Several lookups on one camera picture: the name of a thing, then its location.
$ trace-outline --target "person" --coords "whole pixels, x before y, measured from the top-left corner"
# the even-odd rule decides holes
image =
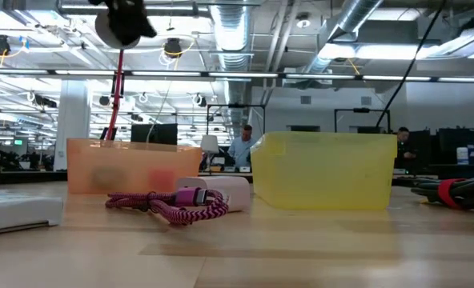
[[[408,145],[408,140],[410,138],[410,130],[406,127],[400,127],[397,131],[397,159],[396,167],[402,168],[404,163],[409,162],[409,160],[415,159],[416,155],[413,154]]]
[[[230,145],[228,154],[235,160],[235,167],[250,167],[250,148],[256,143],[251,137],[253,127],[245,125],[241,137],[237,137]]]

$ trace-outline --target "translucent plastic container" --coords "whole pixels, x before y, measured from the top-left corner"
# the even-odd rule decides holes
[[[68,139],[72,194],[175,192],[177,180],[198,176],[199,148]]]
[[[267,133],[251,148],[254,191],[281,209],[382,210],[396,153],[388,134]]]

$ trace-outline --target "wooden table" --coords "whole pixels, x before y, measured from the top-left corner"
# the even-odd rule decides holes
[[[66,197],[66,183],[7,186]],[[384,211],[249,212],[168,226],[69,195],[62,226],[0,234],[0,287],[474,287],[474,212],[394,188]]]

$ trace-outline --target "pink usb cable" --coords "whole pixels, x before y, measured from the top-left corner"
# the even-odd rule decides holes
[[[171,224],[192,224],[200,220],[214,219],[228,212],[228,204],[217,190],[181,188],[175,194],[109,194],[107,208],[129,207],[143,212],[151,210],[161,214]],[[189,211],[184,207],[206,206],[205,210]]]

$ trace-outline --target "blue shirt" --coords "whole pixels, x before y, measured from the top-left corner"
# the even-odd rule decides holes
[[[250,148],[256,143],[256,140],[251,138],[248,141],[243,141],[241,137],[237,137],[228,149],[229,155],[235,160],[235,167],[249,167],[251,163],[247,160],[250,155]]]

